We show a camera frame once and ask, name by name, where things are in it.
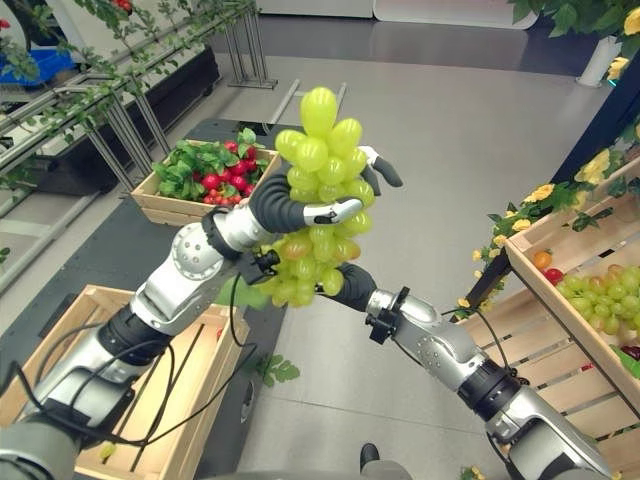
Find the wooden box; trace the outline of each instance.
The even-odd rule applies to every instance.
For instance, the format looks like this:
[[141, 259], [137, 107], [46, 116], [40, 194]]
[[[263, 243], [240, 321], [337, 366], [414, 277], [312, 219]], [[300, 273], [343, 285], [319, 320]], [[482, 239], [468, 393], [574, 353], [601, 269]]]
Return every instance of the wooden box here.
[[[625, 480], [640, 478], [640, 428], [621, 431], [640, 423], [640, 416], [600, 369], [589, 368], [589, 354], [533, 294], [529, 290], [516, 293], [485, 317], [518, 375], [529, 379], [531, 387], [580, 431], [598, 440], [612, 471], [622, 471]], [[502, 365], [493, 337], [479, 316], [462, 325]]]
[[[620, 198], [613, 198], [606, 194], [608, 186], [621, 175], [625, 176], [627, 182], [640, 176], [640, 157], [622, 167], [593, 192], [586, 213], [593, 215], [604, 208], [614, 208], [612, 215], [598, 220], [600, 228], [587, 227], [581, 232], [575, 232], [570, 227], [563, 226], [573, 222], [576, 218], [574, 213], [552, 214], [509, 238], [505, 248], [518, 275], [638, 413], [640, 380], [633, 378], [609, 346], [611, 343], [618, 343], [618, 338], [598, 334], [531, 261], [536, 252], [548, 248], [553, 251], [552, 266], [565, 274], [572, 272], [580, 276], [602, 275], [611, 264], [640, 265], [638, 197], [627, 193]], [[633, 338], [633, 331], [627, 333], [631, 333], [630, 338]]]
[[[25, 363], [29, 381], [33, 383], [40, 362], [56, 339], [83, 324], [105, 322], [129, 301], [132, 293], [87, 285]], [[156, 434], [204, 405], [231, 375], [240, 349], [231, 336], [228, 312], [228, 307], [212, 305], [171, 342], [179, 373]], [[248, 332], [246, 323], [234, 318], [234, 324], [243, 341]], [[222, 333], [216, 339], [220, 329]], [[45, 372], [82, 334], [70, 336], [54, 351]], [[134, 440], [147, 434], [165, 393], [169, 364], [169, 355], [162, 356], [133, 385], [136, 397], [114, 433]], [[221, 393], [202, 414], [144, 449], [117, 445], [104, 462], [100, 458], [103, 445], [83, 451], [76, 461], [76, 471], [105, 480], [191, 480], [223, 396]], [[17, 418], [25, 401], [20, 384], [14, 380], [1, 400], [0, 425], [6, 426]]]
[[[188, 140], [188, 142], [194, 145], [205, 143], [196, 140]], [[258, 180], [257, 185], [259, 185], [277, 170], [282, 162], [278, 152], [274, 150], [259, 149], [256, 157], [269, 161], [262, 177]], [[154, 223], [173, 226], [187, 225], [188, 223], [199, 222], [204, 215], [213, 210], [213, 205], [163, 197], [158, 193], [159, 184], [160, 177], [155, 172], [152, 172], [131, 192], [131, 196], [140, 205], [144, 214]]]

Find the black shoe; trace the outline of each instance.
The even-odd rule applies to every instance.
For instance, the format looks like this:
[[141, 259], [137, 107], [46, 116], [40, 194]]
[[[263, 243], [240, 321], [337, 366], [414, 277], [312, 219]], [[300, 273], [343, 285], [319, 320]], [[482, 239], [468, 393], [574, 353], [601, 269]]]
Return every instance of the black shoe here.
[[360, 471], [362, 472], [364, 466], [373, 460], [380, 460], [378, 449], [373, 443], [365, 443], [360, 450]]

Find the tiled floor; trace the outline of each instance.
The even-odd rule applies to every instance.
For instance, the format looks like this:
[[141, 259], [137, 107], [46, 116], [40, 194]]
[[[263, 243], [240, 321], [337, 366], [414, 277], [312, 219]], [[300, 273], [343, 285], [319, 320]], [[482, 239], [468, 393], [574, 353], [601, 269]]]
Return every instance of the tiled floor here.
[[[229, 75], [228, 59], [220, 60]], [[608, 93], [569, 76], [508, 70], [277, 56], [268, 62], [280, 81], [275, 91], [223, 81], [180, 122], [172, 142], [210, 116], [269, 119], [296, 78], [303, 90], [347, 82], [340, 115], [359, 118], [364, 143], [405, 179], [402, 190], [386, 188], [372, 207], [375, 226], [359, 240], [359, 264], [380, 286], [407, 285], [439, 308], [473, 283], [470, 252], [486, 240], [486, 213], [548, 180]], [[296, 111], [294, 101], [281, 121], [298, 123]], [[3, 317], [21, 310], [117, 196], [92, 205], [3, 295]], [[277, 351], [302, 376], [263, 391], [240, 470], [355, 472], [360, 446], [374, 441], [418, 479], [455, 479], [471, 463], [490, 478], [506, 477], [481, 422], [392, 345], [370, 342], [363, 321], [324, 299], [288, 312]]]

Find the white panel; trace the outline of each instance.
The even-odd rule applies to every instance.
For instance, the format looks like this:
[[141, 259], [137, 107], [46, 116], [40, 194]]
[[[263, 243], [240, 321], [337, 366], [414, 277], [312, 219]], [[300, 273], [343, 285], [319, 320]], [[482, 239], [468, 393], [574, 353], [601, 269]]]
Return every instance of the white panel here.
[[496, 28], [529, 28], [534, 14], [513, 25], [513, 5], [506, 0], [374, 0], [378, 20], [444, 23]]
[[263, 13], [371, 18], [374, 0], [258, 0], [257, 3]]

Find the grape bunch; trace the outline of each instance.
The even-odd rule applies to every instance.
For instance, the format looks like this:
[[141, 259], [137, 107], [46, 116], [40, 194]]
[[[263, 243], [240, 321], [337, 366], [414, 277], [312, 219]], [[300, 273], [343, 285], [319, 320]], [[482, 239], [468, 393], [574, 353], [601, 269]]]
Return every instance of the grape bunch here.
[[556, 288], [595, 330], [640, 333], [640, 267], [610, 265], [604, 277], [565, 275]]
[[[283, 130], [276, 137], [276, 150], [292, 167], [287, 173], [290, 197], [302, 203], [330, 203], [338, 198], [359, 198], [364, 207], [373, 204], [371, 186], [360, 178], [367, 156], [358, 147], [362, 126], [354, 118], [336, 122], [338, 104], [331, 90], [317, 87], [300, 103], [306, 135]], [[277, 275], [259, 285], [271, 295], [274, 305], [308, 305], [315, 287], [337, 295], [344, 283], [336, 269], [360, 256], [353, 240], [371, 228], [371, 217], [361, 210], [339, 225], [317, 225], [284, 235], [273, 248], [280, 257]]]

